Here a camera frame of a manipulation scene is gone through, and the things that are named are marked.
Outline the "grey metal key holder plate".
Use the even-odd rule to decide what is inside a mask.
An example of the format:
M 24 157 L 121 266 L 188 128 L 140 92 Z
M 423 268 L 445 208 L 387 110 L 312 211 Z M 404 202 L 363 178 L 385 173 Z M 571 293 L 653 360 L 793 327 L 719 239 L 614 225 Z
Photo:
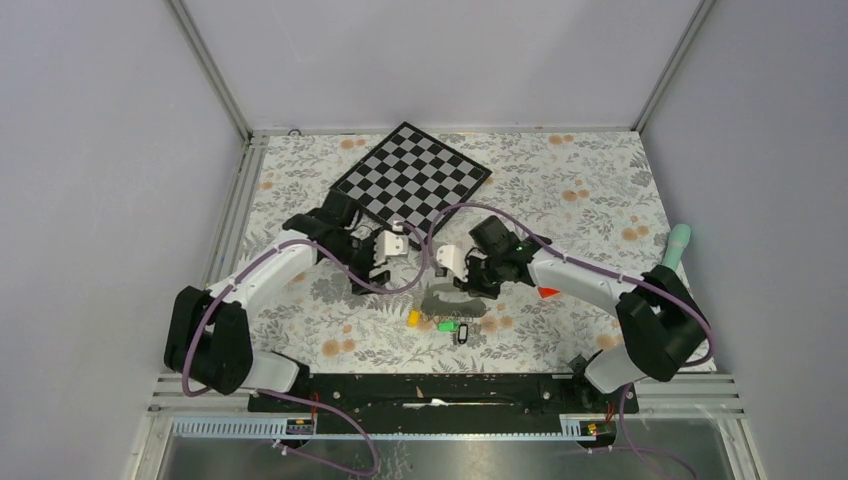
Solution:
M 482 318 L 488 306 L 480 298 L 460 297 L 452 284 L 429 286 L 421 301 L 421 312 L 428 317 Z

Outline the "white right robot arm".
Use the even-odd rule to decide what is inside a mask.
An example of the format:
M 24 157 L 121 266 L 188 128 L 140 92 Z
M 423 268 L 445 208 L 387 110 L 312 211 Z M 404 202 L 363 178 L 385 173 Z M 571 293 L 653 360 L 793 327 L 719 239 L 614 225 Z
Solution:
M 534 233 L 520 238 L 496 216 L 474 227 L 474 250 L 454 245 L 436 251 L 436 262 L 454 285 L 472 297 L 495 299 L 505 283 L 541 295 L 564 293 L 617 318 L 622 342 L 577 368 L 575 402 L 597 412 L 620 387 L 643 378 L 667 382 L 702 345 L 712 342 L 709 323 L 676 272 L 662 264 L 641 275 L 568 256 Z

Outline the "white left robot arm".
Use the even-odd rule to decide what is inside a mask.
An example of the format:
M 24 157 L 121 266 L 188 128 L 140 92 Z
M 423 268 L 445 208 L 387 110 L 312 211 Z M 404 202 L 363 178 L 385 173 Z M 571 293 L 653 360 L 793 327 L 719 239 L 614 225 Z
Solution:
M 388 258 L 404 255 L 408 240 L 400 225 L 355 234 L 361 209 L 350 197 L 330 192 L 323 204 L 284 222 L 272 244 L 243 269 L 204 289 L 187 286 L 177 295 L 164 348 L 164 364 L 183 376 L 184 392 L 272 390 L 288 411 L 309 401 L 310 385 L 298 375 L 305 366 L 278 353 L 257 352 L 250 322 L 283 286 L 323 259 L 352 274 L 351 290 L 366 294 L 385 285 Z

